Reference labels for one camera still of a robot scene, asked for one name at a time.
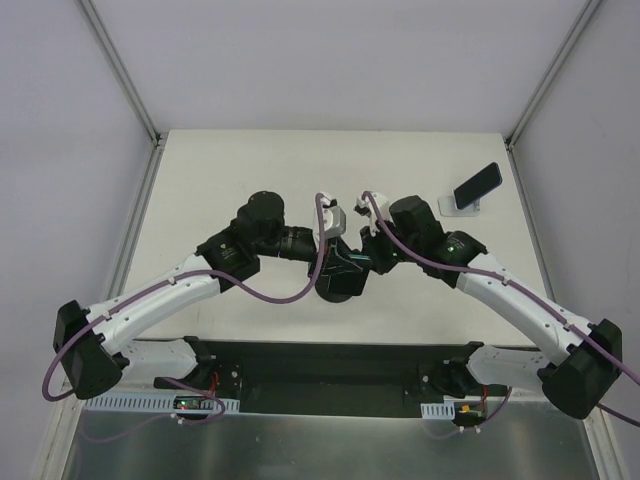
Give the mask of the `black round-base phone holder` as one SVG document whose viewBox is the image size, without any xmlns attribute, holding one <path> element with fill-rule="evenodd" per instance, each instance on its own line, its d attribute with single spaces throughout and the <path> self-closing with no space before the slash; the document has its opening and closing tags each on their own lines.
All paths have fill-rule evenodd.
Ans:
<svg viewBox="0 0 640 480">
<path fill-rule="evenodd" d="M 344 303 L 351 299 L 350 295 L 341 295 L 341 294 L 335 294 L 331 292 L 322 293 L 322 294 L 319 294 L 319 296 L 326 302 L 333 303 L 333 304 Z"/>
</svg>

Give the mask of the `white folding phone stand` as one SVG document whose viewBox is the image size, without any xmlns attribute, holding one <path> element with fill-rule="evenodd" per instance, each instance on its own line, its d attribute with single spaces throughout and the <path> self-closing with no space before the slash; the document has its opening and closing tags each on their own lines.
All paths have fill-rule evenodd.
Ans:
<svg viewBox="0 0 640 480">
<path fill-rule="evenodd" d="M 476 217 L 480 214 L 480 201 L 476 200 L 472 204 L 463 209 L 459 209 L 456 205 L 453 195 L 440 196 L 437 200 L 438 209 L 442 217 L 463 218 Z"/>
</svg>

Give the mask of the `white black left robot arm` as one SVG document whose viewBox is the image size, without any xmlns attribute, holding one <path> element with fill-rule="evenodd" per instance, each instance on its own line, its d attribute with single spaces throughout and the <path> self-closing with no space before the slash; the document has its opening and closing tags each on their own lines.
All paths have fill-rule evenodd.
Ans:
<svg viewBox="0 0 640 480">
<path fill-rule="evenodd" d="M 312 227 L 289 226 L 282 197 L 256 192 L 227 227 L 156 279 L 89 307 L 76 300 L 61 306 L 53 337 L 55 357 L 42 383 L 43 397 L 52 402 L 69 396 L 89 400 L 129 379 L 195 388 L 208 376 L 211 355 L 194 340 L 145 341 L 141 334 L 230 290 L 273 305 L 297 303 L 318 292 L 332 272 L 332 260 L 348 262 L 362 256 L 349 252 L 342 240 L 346 213 L 334 197 L 317 193 L 313 210 Z M 264 256 L 306 263 L 306 284 L 287 297 L 269 296 L 248 286 L 247 280 L 260 272 Z"/>
</svg>

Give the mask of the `teal smartphone black screen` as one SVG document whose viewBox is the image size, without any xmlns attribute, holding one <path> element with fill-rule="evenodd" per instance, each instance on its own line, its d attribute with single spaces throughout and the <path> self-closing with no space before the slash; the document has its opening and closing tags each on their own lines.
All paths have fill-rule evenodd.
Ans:
<svg viewBox="0 0 640 480">
<path fill-rule="evenodd" d="M 349 253 L 347 257 L 351 261 L 371 262 L 371 258 L 369 256 L 363 255 L 361 253 Z"/>
</svg>

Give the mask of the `blue smartphone black screen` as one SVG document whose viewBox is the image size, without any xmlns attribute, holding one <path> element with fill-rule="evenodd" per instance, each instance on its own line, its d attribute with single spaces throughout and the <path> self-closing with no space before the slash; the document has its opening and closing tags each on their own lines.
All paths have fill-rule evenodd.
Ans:
<svg viewBox="0 0 640 480">
<path fill-rule="evenodd" d="M 496 162 L 492 162 L 453 190 L 456 205 L 463 209 L 497 189 L 502 184 L 502 174 Z"/>
</svg>

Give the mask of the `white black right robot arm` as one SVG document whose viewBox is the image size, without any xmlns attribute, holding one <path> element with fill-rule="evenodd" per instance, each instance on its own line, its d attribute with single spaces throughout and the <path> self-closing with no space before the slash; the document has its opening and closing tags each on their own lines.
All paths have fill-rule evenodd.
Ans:
<svg viewBox="0 0 640 480">
<path fill-rule="evenodd" d="M 462 396 L 464 382 L 539 392 L 562 413 L 583 420 L 623 372 L 622 331 L 593 323 L 525 286 L 485 245 L 463 231 L 446 232 L 418 196 L 394 203 L 365 191 L 355 211 L 369 220 L 363 246 L 383 273 L 406 262 L 481 302 L 528 338 L 536 353 L 478 344 L 454 361 L 446 378 Z"/>
</svg>

